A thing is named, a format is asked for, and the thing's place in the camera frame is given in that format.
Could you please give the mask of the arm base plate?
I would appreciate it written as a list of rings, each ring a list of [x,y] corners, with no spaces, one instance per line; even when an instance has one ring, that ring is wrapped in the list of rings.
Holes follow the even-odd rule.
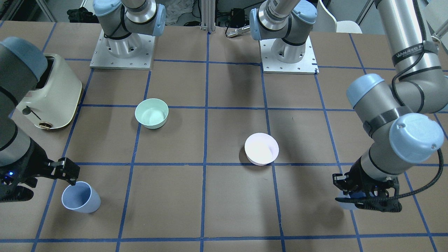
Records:
[[[101,31],[90,67],[109,70],[151,70],[156,37],[132,33],[112,40]]]
[[[305,44],[293,46],[281,38],[259,41],[262,68],[269,74],[318,74],[315,52],[310,37]]]

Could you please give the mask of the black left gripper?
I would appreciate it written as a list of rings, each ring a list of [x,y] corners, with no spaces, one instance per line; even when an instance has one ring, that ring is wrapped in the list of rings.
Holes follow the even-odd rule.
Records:
[[[372,179],[363,170],[361,158],[351,167],[350,175],[354,177],[354,181],[346,174],[332,175],[334,186],[341,190],[344,195],[350,193],[351,196],[351,198],[337,197],[335,198],[337,202],[353,204],[356,208],[363,210],[401,212],[402,205],[398,199],[386,199],[399,195],[400,185],[397,178],[386,182]]]

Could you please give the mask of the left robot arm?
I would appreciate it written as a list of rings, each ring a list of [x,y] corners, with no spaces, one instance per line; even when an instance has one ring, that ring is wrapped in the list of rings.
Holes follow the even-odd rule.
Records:
[[[427,115],[447,110],[447,76],[438,46],[416,0],[376,0],[396,75],[387,84],[378,74],[366,74],[350,84],[346,96],[363,123],[371,147],[345,174],[333,174],[343,197],[341,205],[357,209],[400,212],[399,199],[434,185],[443,172],[441,126]],[[436,176],[423,187],[399,193],[397,177],[438,154]]]

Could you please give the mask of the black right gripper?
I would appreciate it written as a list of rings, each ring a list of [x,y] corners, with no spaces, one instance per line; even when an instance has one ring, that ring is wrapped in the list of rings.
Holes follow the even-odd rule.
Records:
[[[75,186],[80,166],[67,157],[52,162],[45,150],[32,139],[24,156],[2,166],[0,171],[0,202],[10,203],[31,200],[34,196],[32,188],[37,186],[38,177],[60,179]]]

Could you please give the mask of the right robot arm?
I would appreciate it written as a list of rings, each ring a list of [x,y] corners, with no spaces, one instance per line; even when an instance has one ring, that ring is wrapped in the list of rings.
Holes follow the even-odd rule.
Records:
[[[1,202],[29,201],[38,177],[75,185],[80,167],[67,157],[50,160],[42,147],[9,117],[48,67],[31,42],[10,36],[1,41]]]

